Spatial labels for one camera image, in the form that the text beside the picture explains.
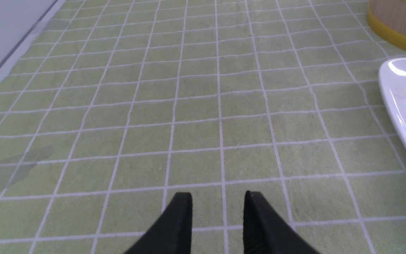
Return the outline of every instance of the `yellow-rimmed wooden tub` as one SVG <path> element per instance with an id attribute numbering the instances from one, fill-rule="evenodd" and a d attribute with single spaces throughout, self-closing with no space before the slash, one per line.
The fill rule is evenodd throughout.
<path id="1" fill-rule="evenodd" d="M 370 0 L 368 22 L 380 37 L 406 50 L 406 0 Z"/>

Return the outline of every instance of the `green tile floor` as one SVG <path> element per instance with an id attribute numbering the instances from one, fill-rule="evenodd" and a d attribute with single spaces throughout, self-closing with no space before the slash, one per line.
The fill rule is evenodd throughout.
<path id="1" fill-rule="evenodd" d="M 0 84 L 0 253 L 121 253 L 175 192 L 242 253 L 258 190 L 325 254 L 406 254 L 367 1 L 67 1 Z"/>

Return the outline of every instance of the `wooden barrel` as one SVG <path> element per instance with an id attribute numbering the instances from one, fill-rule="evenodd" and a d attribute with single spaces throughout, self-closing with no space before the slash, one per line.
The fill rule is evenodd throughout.
<path id="1" fill-rule="evenodd" d="M 406 50 L 406 0 L 370 0 L 368 23 L 380 37 Z"/>

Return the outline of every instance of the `white wall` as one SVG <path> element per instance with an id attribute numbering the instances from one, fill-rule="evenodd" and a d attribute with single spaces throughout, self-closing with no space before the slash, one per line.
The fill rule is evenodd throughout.
<path id="1" fill-rule="evenodd" d="M 54 0 L 0 0 L 0 62 Z"/>

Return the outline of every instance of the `white grout line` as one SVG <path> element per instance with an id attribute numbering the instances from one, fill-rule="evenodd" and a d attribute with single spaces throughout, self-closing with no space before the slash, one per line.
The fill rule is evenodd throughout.
<path id="1" fill-rule="evenodd" d="M 186 30 L 186 16 L 187 16 L 187 6 L 189 5 L 189 0 L 186 0 L 186 7 L 184 9 L 184 21 L 183 21 L 183 31 L 182 31 L 182 38 L 181 38 L 181 49 L 179 52 L 179 63 L 178 63 L 178 71 L 176 73 L 176 87 L 175 87 L 175 96 L 173 101 L 173 108 L 172 108 L 172 124 L 170 128 L 170 137 L 169 137 L 169 150 L 167 154 L 167 165 L 166 165 L 166 175 L 164 179 L 164 191 L 162 194 L 162 205 L 161 205 L 161 212 L 167 207 L 167 186 L 169 185 L 169 176 L 170 176 L 170 164 L 171 164 L 171 156 L 172 156 L 172 149 L 173 149 L 173 137 L 174 137 L 174 128 L 176 122 L 176 104 L 178 103 L 178 91 L 179 91 L 179 76 L 182 67 L 182 59 L 183 59 L 183 48 L 184 48 L 184 36 Z"/>
<path id="2" fill-rule="evenodd" d="M 322 27 L 327 31 L 327 34 L 328 34 L 328 37 L 330 38 L 330 41 L 331 41 L 332 43 L 334 43 L 333 38 L 332 38 L 330 32 L 327 30 L 327 28 L 325 27 L 325 25 L 324 25 L 324 23 L 322 22 L 321 18 L 319 17 L 318 13 L 316 12 L 316 9 L 314 8 L 314 6 L 313 6 L 311 0 L 309 0 L 309 4 L 311 5 L 311 8 L 313 9 L 314 13 L 316 14 L 316 17 L 317 17 L 317 19 L 319 20 L 320 24 L 321 24 Z M 343 59 L 343 56 L 342 56 L 341 53 L 338 51 L 338 48 L 337 48 L 336 46 L 335 46 L 334 48 L 335 48 L 336 52 L 338 53 L 338 56 L 340 57 L 340 59 L 343 61 L 343 64 L 344 64 L 345 68 L 347 68 L 347 64 L 345 64 L 344 59 Z M 317 98 L 316 98 L 316 97 L 315 97 L 314 101 L 315 101 L 315 103 L 316 103 L 316 108 L 319 109 L 319 107 L 317 106 Z M 333 145 L 333 142 L 330 141 L 330 135 L 329 135 L 328 130 L 327 130 L 327 127 L 326 127 L 326 125 L 325 125 L 324 119 L 322 118 L 322 115 L 321 115 L 320 113 L 319 113 L 319 117 L 320 117 L 320 120 L 321 120 L 321 123 L 322 123 L 322 127 L 324 127 L 326 136 L 327 136 L 327 138 L 329 139 L 330 146 L 332 147 L 332 150 L 333 150 L 333 153 L 334 153 L 334 155 L 335 155 L 335 158 L 336 158 L 336 160 L 337 160 L 337 162 L 338 162 L 339 168 L 340 168 L 340 170 L 341 170 L 341 172 L 342 172 L 342 174 L 343 174 L 343 178 L 344 178 L 344 181 L 345 181 L 345 185 L 347 186 L 347 190 L 348 190 L 348 192 L 349 192 L 349 194 L 350 194 L 350 196 L 351 196 L 353 205 L 354 205 L 354 207 L 355 207 L 356 215 L 358 216 L 358 219 L 360 220 L 360 225 L 361 225 L 361 228 L 362 228 L 363 233 L 364 233 L 364 238 L 366 239 L 366 241 L 367 241 L 367 243 L 368 243 L 369 250 L 370 250 L 371 254 L 375 254 L 376 252 L 375 252 L 374 244 L 372 243 L 372 239 L 371 239 L 370 236 L 369 236 L 369 232 L 368 232 L 368 230 L 367 230 L 367 228 L 366 228 L 366 225 L 365 225 L 365 223 L 364 223 L 363 216 L 361 215 L 361 212 L 360 212 L 360 210 L 359 210 L 358 202 L 356 201 L 356 197 L 355 197 L 355 194 L 354 194 L 353 189 L 352 189 L 352 187 L 351 187 L 351 184 L 350 184 L 350 182 L 349 182 L 349 179 L 348 179 L 347 176 L 345 175 L 345 171 L 344 171 L 343 164 L 341 163 L 341 161 L 340 161 L 340 159 L 339 159 L 339 156 L 338 156 L 338 154 L 337 154 L 337 151 L 336 151 L 336 149 L 335 149 L 335 146 Z"/>
<path id="3" fill-rule="evenodd" d="M 224 254 L 230 253 L 230 243 L 228 241 L 228 211 L 227 211 L 227 188 L 225 183 L 225 155 L 223 147 L 223 121 L 222 121 L 222 101 L 220 88 L 220 58 L 219 58 L 219 20 L 217 12 L 217 0 L 214 0 L 214 16 L 216 23 L 216 64 L 217 64 L 217 109 L 219 110 L 219 146 L 220 146 L 220 172 L 222 181 L 222 220 L 223 220 L 223 248 Z"/>
<path id="4" fill-rule="evenodd" d="M 394 217 L 373 217 L 365 218 L 365 222 L 383 222 L 383 221 L 399 221 L 406 220 L 406 216 L 394 216 Z M 351 223 L 360 223 L 359 219 L 347 219 L 347 220 L 323 220 L 320 222 L 295 222 L 296 226 L 314 226 L 314 225 L 338 225 L 338 224 L 351 224 Z M 242 225 L 230 225 L 227 227 L 228 230 L 241 230 Z M 193 228 L 193 232 L 205 232 L 205 231 L 220 231 L 224 230 L 224 227 L 221 226 L 212 226 L 212 227 L 200 227 Z M 53 237 L 41 237 L 37 241 L 68 241 L 68 240 L 82 240 L 89 238 L 108 238 L 108 237 L 129 237 L 129 236 L 142 236 L 145 232 L 121 232 L 121 233 L 108 233 L 101 235 L 68 235 L 68 236 L 53 236 Z M 15 239 L 4 239 L 0 240 L 0 244 L 8 243 L 21 243 L 21 242 L 31 242 L 34 241 L 34 238 L 15 238 Z"/>
<path id="5" fill-rule="evenodd" d="M 168 79 L 156 79 L 156 81 L 167 81 L 167 80 L 174 80 L 176 78 L 168 78 Z M 151 80 L 143 80 L 142 82 L 151 82 Z M 378 82 L 377 79 L 371 79 L 371 80 L 362 80 L 358 81 L 358 83 L 368 83 L 368 82 Z M 102 83 L 100 85 L 105 86 L 105 85 L 132 85 L 136 84 L 137 81 L 134 82 L 124 82 L 124 83 Z M 312 86 L 324 86 L 324 85 L 345 85 L 345 84 L 354 84 L 353 81 L 344 81 L 344 82 L 330 82 L 330 83 L 316 83 L 316 84 L 311 84 Z M 70 87 L 62 87 L 62 90 L 66 89 L 78 89 L 78 88 L 87 88 L 87 87 L 95 87 L 98 86 L 96 85 L 79 85 L 79 86 L 70 86 Z M 308 85 L 302 85 L 302 86 L 296 86 L 296 87 L 289 87 L 289 88 L 278 88 L 278 89 L 266 89 L 268 92 L 279 92 L 279 91 L 287 91 L 287 90 L 300 90 L 308 88 Z M 58 88 L 46 88 L 46 89 L 36 89 L 36 90 L 26 90 L 24 93 L 31 93 L 31 92 L 44 92 L 44 91 L 53 91 L 53 90 L 58 90 Z M 248 92 L 256 92 L 256 91 L 262 91 L 261 89 L 254 89 L 254 90 L 235 90 L 235 91 L 230 91 L 230 92 L 224 92 L 221 93 L 221 95 L 229 95 L 232 93 L 248 93 Z M 13 91 L 13 92 L 0 92 L 0 95 L 8 95 L 11 93 L 19 93 L 21 91 Z M 212 96 L 217 96 L 215 93 L 214 95 L 198 95 L 198 96 L 190 96 L 190 97 L 179 97 L 178 99 L 192 99 L 192 98 L 209 98 Z M 134 103 L 144 103 L 144 102 L 161 102 L 161 101 L 167 101 L 169 99 L 156 99 L 156 100 L 141 100 L 141 101 L 136 101 Z M 107 103 L 107 104 L 97 104 L 93 105 L 92 107 L 99 107 L 99 106 L 105 106 L 105 105 L 121 105 L 124 103 L 131 103 L 131 102 L 120 102 L 120 103 Z M 69 107 L 62 107 L 62 108 L 52 108 L 52 110 L 61 110 L 61 109 L 67 109 L 67 108 L 83 108 L 86 106 L 69 106 Z M 11 111 L 11 113 L 22 113 L 22 112 L 34 112 L 34 111 L 43 111 L 43 109 L 36 109 L 36 110 L 25 110 L 25 111 Z"/>
<path id="6" fill-rule="evenodd" d="M 158 1 L 158 6 L 157 6 L 156 12 L 154 14 L 153 26 L 151 27 L 150 37 L 148 38 L 148 44 L 147 44 L 147 48 L 145 50 L 145 54 L 143 55 L 142 65 L 140 67 L 139 77 L 137 79 L 137 86 L 136 86 L 136 90 L 134 91 L 134 95 L 133 95 L 133 102 L 136 100 L 137 92 L 139 91 L 140 80 L 142 79 L 143 68 L 144 68 L 144 65 L 145 65 L 145 59 L 148 56 L 148 49 L 150 47 L 151 38 L 153 36 L 154 26 L 156 24 L 155 21 L 156 21 L 156 18 L 158 16 L 158 10 L 159 10 L 160 6 L 161 6 L 161 0 Z M 116 163 L 114 165 L 114 170 L 112 172 L 111 181 L 110 181 L 109 186 L 108 186 L 108 192 L 107 192 L 106 197 L 104 199 L 103 209 L 101 211 L 100 220 L 98 222 L 98 227 L 97 227 L 97 231 L 96 231 L 96 237 L 93 239 L 92 254 L 95 253 L 97 243 L 98 243 L 98 235 L 100 235 L 101 228 L 103 226 L 103 221 L 104 221 L 104 217 L 105 217 L 105 214 L 106 214 L 107 204 L 109 202 L 110 191 L 112 190 L 112 185 L 114 184 L 114 180 L 115 180 L 115 177 L 116 177 L 116 174 L 117 174 L 118 164 L 120 162 L 120 157 L 121 157 L 121 154 L 122 154 L 122 151 L 123 151 L 124 140 L 126 139 L 126 135 L 127 135 L 127 132 L 128 132 L 128 127 L 129 127 L 129 123 L 131 121 L 131 113 L 133 111 L 133 108 L 134 108 L 134 103 L 131 103 L 131 106 L 130 106 L 128 114 L 127 114 L 126 125 L 124 127 L 123 136 L 122 136 L 122 139 L 121 139 L 121 142 L 120 142 L 118 155 L 116 157 Z"/>
<path id="7" fill-rule="evenodd" d="M 110 0 L 107 0 L 106 6 L 104 6 L 103 11 L 106 9 L 106 7 L 108 6 L 109 2 L 110 2 Z M 92 31 L 91 31 L 91 32 L 89 33 L 89 35 L 87 36 L 87 40 L 90 38 L 90 36 L 92 36 L 94 30 L 95 30 L 95 26 L 93 27 Z M 73 63 L 73 65 L 71 66 L 69 72 L 67 73 L 66 78 L 63 80 L 61 87 L 63 87 L 63 86 L 65 85 L 66 80 L 69 78 L 71 72 L 72 72 L 73 69 L 74 69 L 74 66 L 76 66 L 76 63 L 78 62 L 79 56 L 80 56 L 80 54 L 82 53 L 82 51 L 84 50 L 86 44 L 87 44 L 87 41 L 84 42 L 84 45 L 82 46 L 80 52 L 78 53 L 78 56 L 77 56 L 76 59 L 74 60 L 74 63 Z M 90 103 L 90 105 L 92 105 L 93 102 L 95 101 L 95 98 L 96 98 L 97 93 L 98 93 L 98 89 L 99 89 L 99 87 L 97 87 L 97 89 L 96 89 L 96 91 L 95 91 L 95 95 L 93 96 L 93 99 L 92 99 L 92 102 Z M 57 93 L 56 93 L 55 99 L 58 97 L 60 91 L 61 91 L 61 88 L 58 89 L 58 91 L 57 91 Z M 52 108 L 52 106 L 53 106 L 53 104 L 54 104 L 54 101 L 55 101 L 55 100 L 53 100 L 53 102 L 51 103 L 50 108 Z M 80 137 L 80 135 L 81 135 L 81 131 L 80 131 L 80 130 L 82 130 L 82 128 L 84 127 L 85 119 L 86 119 L 86 117 L 87 117 L 89 111 L 90 111 L 90 106 L 87 108 L 87 110 L 86 110 L 86 112 L 85 112 L 85 114 L 84 114 L 84 116 L 83 116 L 83 118 L 82 118 L 81 127 L 79 128 L 79 131 L 78 131 L 78 133 L 77 133 L 77 135 L 76 135 L 76 137 L 75 137 L 75 139 L 74 139 L 73 145 L 71 146 L 71 150 L 70 150 L 70 153 L 69 153 L 69 155 L 68 155 L 68 159 L 71 159 L 71 156 L 72 156 L 72 154 L 73 154 L 74 148 L 76 147 L 76 143 L 77 143 L 77 141 L 78 141 L 78 139 L 79 139 L 79 137 Z M 43 215 L 42 221 L 41 221 L 41 223 L 40 223 L 40 225 L 39 225 L 39 227 L 38 227 L 38 229 L 37 229 L 37 232 L 36 232 L 36 234 L 35 234 L 35 240 L 32 242 L 31 248 L 29 249 L 29 254 L 32 254 L 32 253 L 34 252 L 35 246 L 36 246 L 36 244 L 37 244 L 37 240 L 36 240 L 36 239 L 40 237 L 40 233 L 42 232 L 42 229 L 43 229 L 43 227 L 44 227 L 44 225 L 45 225 L 45 222 L 46 222 L 46 220 L 47 220 L 47 217 L 48 217 L 48 215 L 49 215 L 49 213 L 50 213 L 51 206 L 52 206 L 52 204 L 53 204 L 53 202 L 54 202 L 54 198 L 55 198 L 54 195 L 57 194 L 57 192 L 58 192 L 58 189 L 59 189 L 59 187 L 60 187 L 60 185 L 61 185 L 61 182 L 62 182 L 62 179 L 63 179 L 63 175 L 65 174 L 65 171 L 66 171 L 66 168 L 67 168 L 67 166 L 68 166 L 68 163 L 69 163 L 69 162 L 67 161 L 67 162 L 63 165 L 63 168 L 62 168 L 62 170 L 61 170 L 61 175 L 60 175 L 60 177 L 59 177 L 59 179 L 58 179 L 58 181 L 57 181 L 56 187 L 54 188 L 53 196 L 50 198 L 50 201 L 49 201 L 49 203 L 48 203 L 48 205 L 47 205 L 47 208 L 46 208 L 46 210 L 45 210 L 45 214 Z"/>
<path id="8" fill-rule="evenodd" d="M 277 36 L 283 36 L 283 35 L 272 35 L 272 36 L 267 36 L 267 37 L 277 37 Z M 250 40 L 249 38 L 234 38 L 234 39 L 226 39 L 226 40 L 221 40 L 219 42 L 230 42 L 230 41 L 238 41 L 238 40 Z M 350 45 L 358 42 L 373 42 L 370 40 L 354 40 L 351 42 L 343 42 L 343 43 L 338 43 L 335 44 L 336 46 L 341 46 L 341 45 Z M 206 44 L 215 44 L 216 42 L 195 42 L 195 43 L 186 43 L 184 45 L 206 45 Z M 179 45 L 172 45 L 172 46 L 157 46 L 157 47 L 151 47 L 151 48 L 175 48 L 179 47 Z M 306 50 L 306 49 L 314 49 L 314 48 L 333 48 L 333 45 L 328 45 L 328 46 L 312 46 L 312 47 L 304 47 L 304 48 L 298 48 L 296 49 L 297 51 L 300 50 Z M 130 49 L 119 49 L 115 50 L 116 52 L 128 52 L 128 51 L 138 51 L 138 50 L 144 50 L 146 48 L 130 48 Z M 272 51 L 258 51 L 257 53 L 281 53 L 281 52 L 287 52 L 287 51 L 292 51 L 292 48 L 289 49 L 283 49 L 283 50 L 272 50 Z M 99 52 L 88 52 L 88 53 L 81 53 L 81 55 L 97 55 L 101 53 L 111 53 L 112 50 L 107 50 L 107 51 L 99 51 Z M 233 54 L 233 55 L 222 55 L 224 56 L 244 56 L 248 54 L 253 54 L 253 53 L 245 53 L 245 54 Z M 62 58 L 65 56 L 77 56 L 77 54 L 68 54 L 68 55 L 57 55 L 57 56 L 49 56 L 48 58 Z M 34 57 L 28 57 L 28 58 L 20 58 L 20 60 L 29 60 L 29 59 L 42 59 L 45 58 L 44 56 L 34 56 Z M 183 59 L 183 61 L 196 61 L 200 59 L 208 59 L 208 58 L 216 58 L 216 56 L 210 56 L 207 58 L 190 58 L 190 59 Z M 134 63 L 134 64 L 127 64 L 127 65 L 112 65 L 110 67 L 118 67 L 118 66 L 130 66 L 130 65 L 136 65 L 140 63 Z M 102 68 L 102 67 L 89 67 L 89 68 L 81 68 L 81 69 L 97 69 L 97 68 Z"/>
<path id="9" fill-rule="evenodd" d="M 290 50 L 280 50 L 280 51 L 275 51 L 275 52 L 258 52 L 258 53 L 279 53 L 279 52 L 286 52 Z M 254 53 L 246 53 L 246 54 L 240 54 L 240 55 L 225 55 L 221 56 L 220 58 L 235 58 L 238 56 L 246 56 L 246 55 L 253 55 Z M 210 56 L 207 58 L 197 58 L 197 59 L 184 59 L 182 61 L 198 61 L 200 59 L 216 59 L 216 56 Z M 373 59 L 373 60 L 357 60 L 357 61 L 351 61 L 351 62 L 346 62 L 347 64 L 355 64 L 355 63 L 368 63 L 368 62 L 377 62 L 377 61 L 383 61 L 383 60 L 388 60 L 388 58 L 379 58 L 379 59 Z M 172 61 L 155 61 L 155 62 L 146 62 L 146 64 L 154 64 L 157 62 L 178 62 L 176 60 Z M 117 65 L 117 66 L 110 66 L 112 67 L 125 67 L 125 66 L 138 66 L 140 63 L 135 63 L 135 64 L 124 64 L 124 65 Z M 338 65 L 343 65 L 342 62 L 339 63 L 330 63 L 330 64 L 320 64 L 320 65 L 306 65 L 303 66 L 303 68 L 311 68 L 311 67 L 324 67 L 324 66 L 338 66 Z M 90 70 L 90 69 L 103 69 L 104 67 L 87 67 L 87 68 L 80 68 L 80 69 L 73 69 L 73 71 L 81 71 L 81 70 Z M 299 69 L 298 67 L 286 67 L 286 68 L 273 68 L 273 69 L 261 69 L 261 71 L 281 71 L 281 70 L 286 70 L 286 69 Z M 23 76 L 23 75 L 34 75 L 34 74 L 44 74 L 44 73 L 62 73 L 66 72 L 67 70 L 61 70 L 61 71 L 42 71 L 42 72 L 37 72 L 37 73 L 17 73 L 17 74 L 10 74 L 9 76 Z M 240 71 L 240 72 L 233 72 L 233 73 L 223 73 L 221 75 L 234 75 L 234 74 L 241 74 L 241 73 L 246 73 L 246 72 L 254 72 L 256 71 L 255 69 L 250 69 L 248 71 Z M 204 76 L 215 76 L 216 74 L 193 74 L 193 75 L 183 75 L 180 76 L 182 77 L 204 77 Z M 149 81 L 156 81 L 156 80 L 163 80 L 163 79 L 150 79 Z"/>
<path id="10" fill-rule="evenodd" d="M 58 41 L 61 39 L 61 37 L 63 36 L 63 34 L 64 34 L 64 32 L 59 36 Z M 51 48 L 51 50 L 48 52 L 48 55 L 51 54 L 51 52 L 53 51 L 54 47 L 55 47 L 55 45 L 54 45 L 54 46 Z M 36 72 L 38 72 L 38 71 L 42 68 L 43 64 L 45 63 L 45 60 L 46 60 L 46 58 L 45 58 L 45 59 L 42 61 L 42 63 L 39 65 L 39 67 L 37 68 L 37 71 L 36 71 Z M 21 95 L 23 94 L 23 92 L 26 90 L 26 88 L 29 86 L 29 84 L 31 84 L 31 82 L 32 82 L 33 79 L 34 79 L 34 75 L 29 79 L 28 83 L 26 84 L 26 86 L 24 87 L 24 89 L 21 91 L 21 93 L 18 95 L 18 97 L 16 98 L 16 100 L 13 102 L 12 106 L 9 108 L 9 110 L 5 113 L 5 115 L 4 115 L 4 116 L 2 117 L 2 119 L 0 120 L 0 126 L 1 126 L 1 124 L 3 123 L 3 121 L 5 120 L 5 118 L 9 115 L 9 113 L 10 113 L 10 111 L 13 109 L 13 107 L 16 105 L 16 103 L 18 102 L 18 100 L 21 98 Z M 36 133 L 39 132 L 40 127 L 41 127 L 43 121 L 45 120 L 46 115 L 47 115 L 47 112 L 44 114 L 44 116 L 43 116 L 43 118 L 42 118 L 42 120 L 41 120 L 41 122 L 40 122 L 40 124 L 39 124 L 39 126 L 38 126 L 38 128 L 37 128 L 37 130 L 36 130 Z M 3 191 L 1 192 L 1 194 L 0 194 L 0 198 L 5 194 L 5 192 L 7 191 L 8 185 L 10 184 L 10 182 L 13 180 L 13 178 L 14 178 L 15 175 L 16 175 L 16 173 L 18 172 L 18 169 L 19 169 L 19 167 L 20 167 L 20 165 L 21 165 L 21 162 L 23 161 L 24 157 L 26 156 L 27 152 L 29 151 L 30 147 L 32 146 L 32 143 L 34 142 L 34 139 L 35 139 L 35 135 L 32 137 L 31 141 L 29 142 L 29 144 L 28 144 L 28 146 L 27 146 L 27 148 L 26 148 L 24 154 L 23 154 L 23 155 L 21 156 L 21 158 L 20 158 L 20 161 L 18 161 L 18 164 L 16 165 L 15 170 L 13 171 L 12 175 L 10 176 L 10 178 L 9 178 L 9 180 L 8 180 L 8 182 L 7 182 L 6 186 L 5 186 L 5 188 L 4 188 L 4 190 L 3 190 Z"/>
<path id="11" fill-rule="evenodd" d="M 213 98 L 216 97 L 217 95 L 210 95 L 210 96 L 205 96 L 204 98 Z M 129 105 L 129 104 L 135 104 L 135 103 L 116 103 L 115 105 Z M 101 105 L 99 107 L 110 107 L 111 105 Z M 79 106 L 78 108 L 95 108 L 92 105 L 89 106 Z M 377 105 L 377 106 L 358 106 L 354 108 L 330 108 L 330 109 L 321 109 L 319 110 L 320 112 L 332 112 L 332 111 L 350 111 L 350 110 L 358 110 L 358 109 L 363 109 L 363 108 L 384 108 L 385 106 L 383 105 Z M 282 115 L 282 114 L 307 114 L 307 113 L 317 113 L 317 110 L 301 110 L 301 111 L 277 111 L 277 112 L 271 112 L 269 115 Z M 261 117 L 261 116 L 267 116 L 267 113 L 263 114 L 252 114 L 252 115 L 235 115 L 235 116 L 227 116 L 227 117 L 221 117 L 222 120 L 227 120 L 227 119 L 241 119 L 241 118 L 251 118 L 251 117 Z M 200 120 L 188 120 L 188 121 L 175 121 L 174 124 L 187 124 L 187 123 L 197 123 L 197 122 L 211 122 L 214 120 L 217 120 L 218 118 L 212 118 L 212 119 L 200 119 Z M 151 126 L 162 126 L 162 125 L 171 125 L 172 122 L 162 122 L 162 123 L 151 123 L 151 124 L 140 124 L 140 125 L 130 125 L 129 128 L 137 128 L 137 127 L 151 127 Z M 96 128 L 83 128 L 81 130 L 71 130 L 71 131 L 56 131 L 56 132 L 42 132 L 42 133 L 35 133 L 35 134 L 22 134 L 22 135 L 0 135 L 0 138 L 19 138 L 19 137 L 32 137 L 32 136 L 40 136 L 40 135 L 56 135 L 56 134 L 68 134 L 68 133 L 76 133 L 76 132 L 92 132 L 92 131 L 99 131 L 99 130 L 114 130 L 114 129 L 120 129 L 124 128 L 124 126 L 108 126 L 108 127 L 96 127 Z"/>
<path id="12" fill-rule="evenodd" d="M 280 10 L 280 5 L 277 4 L 277 8 L 280 12 L 280 16 L 283 17 L 282 11 Z M 245 8 L 247 9 L 247 18 L 248 18 L 248 25 L 250 27 L 250 34 L 254 34 L 253 33 L 253 27 L 252 27 L 252 23 L 250 21 L 250 13 L 248 12 L 248 3 L 247 0 L 245 0 Z M 275 131 L 273 129 L 273 125 L 272 125 L 272 118 L 271 118 L 271 113 L 270 113 L 270 109 L 269 109 L 269 100 L 267 98 L 267 93 L 266 93 L 266 89 L 264 88 L 264 82 L 263 82 L 263 74 L 261 72 L 261 64 L 259 63 L 259 58 L 258 58 L 258 52 L 256 51 L 256 43 L 255 43 L 255 39 L 252 37 L 251 38 L 252 43 L 253 43 L 253 50 L 255 52 L 255 60 L 256 60 L 256 68 L 258 69 L 258 76 L 259 76 L 259 82 L 261 84 L 261 90 L 263 91 L 263 96 L 264 96 L 264 103 L 266 106 L 266 113 L 267 113 L 267 121 L 269 122 L 269 129 L 270 129 L 270 135 L 272 138 L 272 142 L 276 143 L 277 140 L 275 138 Z M 275 160 L 277 161 L 277 167 L 278 167 L 278 172 L 280 174 L 280 177 L 284 177 L 283 175 L 283 168 L 282 168 L 282 163 L 280 160 L 280 155 L 278 154 L 278 148 L 277 146 L 273 147 L 274 150 L 274 154 L 275 154 Z M 285 198 L 285 203 L 286 203 L 286 209 L 287 209 L 287 214 L 288 214 L 288 219 L 289 219 L 289 225 L 294 228 L 294 218 L 292 216 L 292 210 L 290 208 L 290 201 L 289 201 L 289 195 L 288 195 L 288 191 L 287 191 L 287 187 L 286 187 L 286 182 L 283 180 L 281 180 L 281 184 L 282 184 L 282 189 L 283 189 L 283 196 Z"/>
<path id="13" fill-rule="evenodd" d="M 365 173 L 345 173 L 347 177 L 371 177 L 371 176 L 383 176 L 383 175 L 399 175 L 405 174 L 405 170 L 396 170 L 396 171 L 378 171 L 378 172 L 365 172 Z M 92 191 L 92 192 L 79 192 L 79 193 L 59 193 L 59 194 L 46 194 L 46 195 L 34 195 L 34 196 L 4 196 L 1 200 L 29 200 L 29 199 L 42 199 L 42 198 L 59 198 L 65 196 L 94 196 L 102 194 L 113 194 L 113 193 L 130 193 L 130 192 L 141 192 L 141 191 L 150 191 L 150 190 L 164 190 L 167 189 L 182 189 L 182 188 L 196 188 L 196 187 L 208 187 L 208 186 L 221 186 L 224 185 L 237 185 L 240 183 L 263 183 L 263 182 L 272 182 L 272 181 L 289 181 L 289 180 L 302 180 L 302 179 L 321 179 L 321 178 L 340 178 L 342 173 L 333 173 L 333 174 L 324 174 L 324 175 L 296 175 L 296 176 L 284 176 L 284 177 L 268 177 L 261 179 L 249 179 L 249 180 L 231 180 L 215 183 L 190 183 L 185 185 L 169 185 L 169 186 L 152 186 L 152 187 L 143 187 L 143 188 L 131 188 L 131 189 L 112 189 L 107 191 Z"/>

